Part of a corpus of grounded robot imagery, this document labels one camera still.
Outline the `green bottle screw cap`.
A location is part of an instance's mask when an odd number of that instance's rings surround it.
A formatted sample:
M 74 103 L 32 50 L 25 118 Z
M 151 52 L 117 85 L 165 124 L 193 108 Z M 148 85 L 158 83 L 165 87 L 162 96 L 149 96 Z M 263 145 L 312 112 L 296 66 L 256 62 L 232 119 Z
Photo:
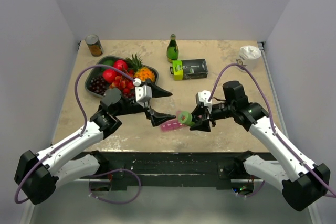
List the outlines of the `green bottle screw cap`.
M 185 117 L 188 117 L 188 116 L 192 116 L 191 113 L 187 112 L 187 111 L 181 111 L 178 115 L 178 122 L 180 124 L 184 124 L 184 120 L 185 120 Z

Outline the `pink weekly pill organizer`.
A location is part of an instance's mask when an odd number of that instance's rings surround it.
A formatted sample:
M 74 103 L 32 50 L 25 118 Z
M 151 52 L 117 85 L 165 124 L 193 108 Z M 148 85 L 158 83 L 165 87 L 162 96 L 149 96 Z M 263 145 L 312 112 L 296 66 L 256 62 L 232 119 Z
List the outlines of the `pink weekly pill organizer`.
M 181 124 L 178 120 L 179 120 L 179 114 L 181 113 L 181 111 L 177 111 L 176 112 L 176 118 L 169 120 L 163 124 L 160 125 L 160 129 L 162 132 L 168 132 L 168 131 L 172 131 L 172 130 L 178 130 L 181 128 L 186 127 L 186 125 Z

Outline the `green lidded pill bottle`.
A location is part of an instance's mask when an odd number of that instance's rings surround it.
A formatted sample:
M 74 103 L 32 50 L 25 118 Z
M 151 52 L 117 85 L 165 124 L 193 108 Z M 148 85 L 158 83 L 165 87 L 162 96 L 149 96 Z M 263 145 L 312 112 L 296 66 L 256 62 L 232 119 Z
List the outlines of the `green lidded pill bottle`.
M 195 124 L 193 116 L 185 117 L 184 124 L 191 127 Z

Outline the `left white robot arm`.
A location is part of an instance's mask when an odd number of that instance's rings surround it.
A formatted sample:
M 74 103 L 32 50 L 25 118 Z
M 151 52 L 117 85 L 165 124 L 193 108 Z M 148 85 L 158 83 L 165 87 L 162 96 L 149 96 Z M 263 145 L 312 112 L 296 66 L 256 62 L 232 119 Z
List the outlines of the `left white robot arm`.
M 48 199 L 58 187 L 77 178 L 105 177 L 109 165 L 99 153 L 88 154 L 80 159 L 75 157 L 116 132 L 122 124 L 118 116 L 143 112 L 152 126 L 159 126 L 175 117 L 156 112 L 150 106 L 152 98 L 170 97 L 171 92 L 160 88 L 149 79 L 135 79 L 134 84 L 135 96 L 130 102 L 119 89 L 109 89 L 100 100 L 97 112 L 91 118 L 85 117 L 85 123 L 80 129 L 42 151 L 24 152 L 19 158 L 14 176 L 18 185 L 14 196 L 15 203 L 25 202 L 18 198 L 20 192 L 26 195 L 26 200 L 37 205 Z

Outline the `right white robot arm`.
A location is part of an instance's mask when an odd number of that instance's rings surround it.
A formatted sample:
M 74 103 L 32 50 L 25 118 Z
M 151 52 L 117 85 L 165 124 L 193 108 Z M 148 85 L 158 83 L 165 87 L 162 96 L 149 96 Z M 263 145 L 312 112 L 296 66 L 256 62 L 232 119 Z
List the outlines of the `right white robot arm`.
M 249 102 L 239 81 L 223 84 L 224 102 L 213 104 L 210 91 L 196 95 L 196 108 L 189 115 L 192 131 L 210 132 L 217 120 L 233 118 L 247 132 L 257 138 L 278 161 L 275 166 L 257 154 L 246 151 L 236 159 L 234 173 L 239 178 L 256 176 L 273 185 L 285 201 L 296 211 L 302 211 L 327 194 L 330 169 L 317 165 L 299 151 L 271 121 L 259 103 Z

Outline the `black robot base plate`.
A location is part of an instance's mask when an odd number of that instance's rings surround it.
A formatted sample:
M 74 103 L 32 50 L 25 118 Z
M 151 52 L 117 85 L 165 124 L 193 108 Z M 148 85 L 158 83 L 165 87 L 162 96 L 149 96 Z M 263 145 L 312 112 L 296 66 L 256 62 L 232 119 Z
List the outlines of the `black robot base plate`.
M 128 187 L 212 187 L 230 189 L 233 179 L 247 179 L 243 161 L 254 155 L 240 153 L 99 152 L 98 174 L 109 179 L 113 191 Z

